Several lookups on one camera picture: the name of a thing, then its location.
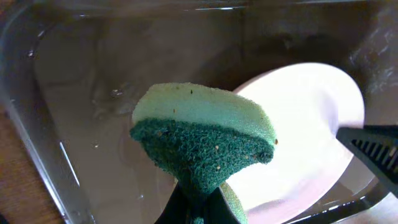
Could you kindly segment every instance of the sink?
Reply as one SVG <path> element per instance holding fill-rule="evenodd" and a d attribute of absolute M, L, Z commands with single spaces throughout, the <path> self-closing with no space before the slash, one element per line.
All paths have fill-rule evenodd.
<path fill-rule="evenodd" d="M 174 178 L 128 131 L 155 83 L 234 90 L 299 62 L 350 74 L 366 124 L 398 124 L 392 1 L 22 1 L 2 17 L 0 95 L 67 223 L 153 223 Z M 358 159 L 289 222 L 336 222 L 388 191 Z"/>

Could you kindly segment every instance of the plate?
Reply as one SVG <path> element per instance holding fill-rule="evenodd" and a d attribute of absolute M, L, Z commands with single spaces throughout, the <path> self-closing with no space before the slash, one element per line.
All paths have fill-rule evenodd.
<path fill-rule="evenodd" d="M 341 126 L 362 128 L 364 103 L 355 81 L 321 63 L 300 63 L 263 73 L 234 91 L 261 105 L 277 133 L 268 164 L 232 175 L 249 223 L 296 217 L 338 181 L 353 158 L 336 138 Z"/>

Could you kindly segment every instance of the sink basin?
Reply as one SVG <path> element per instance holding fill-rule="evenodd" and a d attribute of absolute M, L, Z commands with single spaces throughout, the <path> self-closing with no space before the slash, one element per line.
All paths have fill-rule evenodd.
<path fill-rule="evenodd" d="M 275 68 L 321 62 L 358 84 L 365 124 L 398 124 L 397 6 L 22 1 L 1 22 L 0 95 L 67 223 L 153 223 L 175 181 L 128 136 L 149 86 L 232 91 Z M 329 192 L 287 222 L 335 222 L 387 193 L 354 158 Z"/>

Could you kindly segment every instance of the wooden countertop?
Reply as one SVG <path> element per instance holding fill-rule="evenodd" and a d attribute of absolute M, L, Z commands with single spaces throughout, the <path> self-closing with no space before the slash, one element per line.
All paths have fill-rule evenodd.
<path fill-rule="evenodd" d="M 0 105 L 0 213 L 10 224 L 63 223 L 63 220 Z"/>

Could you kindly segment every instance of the green sponge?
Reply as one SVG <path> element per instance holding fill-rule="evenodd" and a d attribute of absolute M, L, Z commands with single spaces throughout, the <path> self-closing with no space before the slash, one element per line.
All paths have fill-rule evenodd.
<path fill-rule="evenodd" d="M 270 162 L 277 142 L 259 105 L 190 83 L 152 86 L 132 118 L 132 138 L 178 179 L 191 203 L 203 203 L 241 169 Z"/>
<path fill-rule="evenodd" d="M 232 188 L 226 182 L 222 183 L 220 187 L 231 211 L 234 213 L 238 221 L 241 224 L 248 224 L 248 218 L 244 213 L 241 201 L 238 199 L 238 196 L 235 194 Z"/>

